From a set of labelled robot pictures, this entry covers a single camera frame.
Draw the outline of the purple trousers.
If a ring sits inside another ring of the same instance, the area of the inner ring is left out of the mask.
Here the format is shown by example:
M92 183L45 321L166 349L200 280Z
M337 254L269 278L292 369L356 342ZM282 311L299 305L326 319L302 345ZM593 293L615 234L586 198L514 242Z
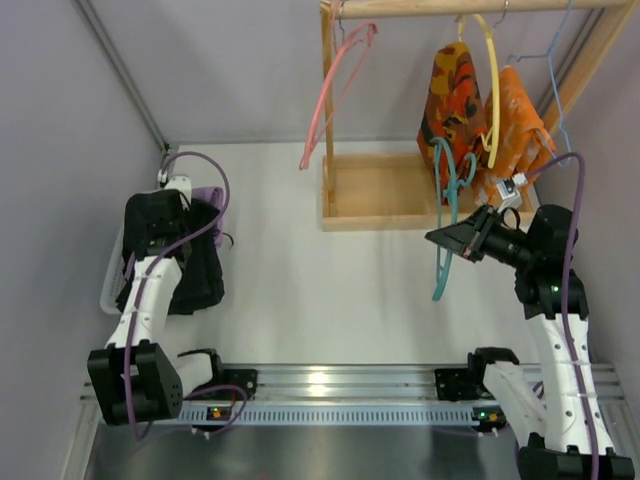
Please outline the purple trousers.
M197 187L192 190L192 198L203 201L216 210L220 210L224 205L225 191L221 187ZM209 234L217 248L223 244L222 229L223 218L220 218L209 230Z

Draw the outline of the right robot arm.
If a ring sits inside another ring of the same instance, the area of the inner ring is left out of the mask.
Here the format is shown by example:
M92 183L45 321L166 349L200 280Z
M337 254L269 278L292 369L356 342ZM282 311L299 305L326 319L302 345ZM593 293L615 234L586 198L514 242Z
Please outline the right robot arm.
M468 367L498 402L518 445L523 479L632 479L602 420L588 349L589 308L567 248L576 240L570 210L543 205L528 229L505 224L483 205L426 239L476 263L486 257L515 271L515 293L538 352L543 394L527 383L508 348L481 347Z

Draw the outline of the pink plastic hanger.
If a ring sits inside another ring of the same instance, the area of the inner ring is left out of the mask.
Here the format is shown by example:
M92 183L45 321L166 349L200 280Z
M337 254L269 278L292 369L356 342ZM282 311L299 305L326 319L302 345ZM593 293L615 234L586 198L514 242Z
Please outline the pink plastic hanger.
M299 162L300 170L307 170L309 168L312 154L322 139L326 140L328 146L333 144L333 122L336 110L343 103L353 85L355 77L360 72L364 60L373 46L377 33L378 28L375 22L363 22L346 35L340 45L336 45L333 22L329 21L323 27L323 83L311 116ZM337 103L334 103L333 85L336 74L347 54L359 44L364 46L362 54L340 93Z

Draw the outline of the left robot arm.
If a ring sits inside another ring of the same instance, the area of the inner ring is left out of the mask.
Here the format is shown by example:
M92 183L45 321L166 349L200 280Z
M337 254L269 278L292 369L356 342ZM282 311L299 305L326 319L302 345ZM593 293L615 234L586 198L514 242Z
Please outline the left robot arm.
M220 212L175 189L133 195L125 207L121 313L87 369L105 422L112 426L172 419L184 395L215 376L211 349L188 351L180 373L160 345L171 315L213 307L225 294L211 231Z

